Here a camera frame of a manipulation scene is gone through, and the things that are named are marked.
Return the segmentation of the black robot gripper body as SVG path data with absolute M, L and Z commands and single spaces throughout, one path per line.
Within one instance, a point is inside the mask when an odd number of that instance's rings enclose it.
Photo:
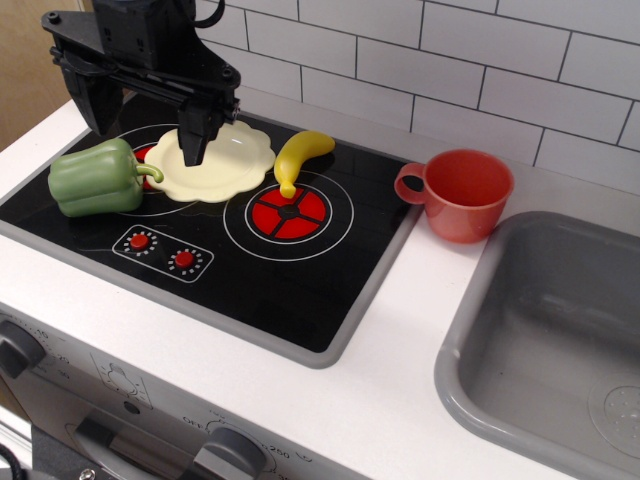
M 69 51 L 111 66 L 111 78 L 123 92 L 178 106 L 191 99 L 210 101 L 232 122 L 240 74 L 197 34 L 216 25 L 225 7 L 219 2 L 199 18 L 193 1 L 95 1 L 89 12 L 49 11 L 41 25 L 54 39 L 50 53 L 59 67 Z

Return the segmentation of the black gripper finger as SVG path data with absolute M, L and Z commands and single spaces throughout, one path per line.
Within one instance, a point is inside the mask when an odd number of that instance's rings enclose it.
M 202 164 L 209 142 L 224 122 L 224 113 L 210 101 L 191 99 L 179 107 L 178 141 L 186 167 Z
M 67 90 L 88 127 L 97 135 L 106 135 L 124 101 L 122 88 L 111 78 L 114 69 L 69 51 L 60 58 L 60 68 Z

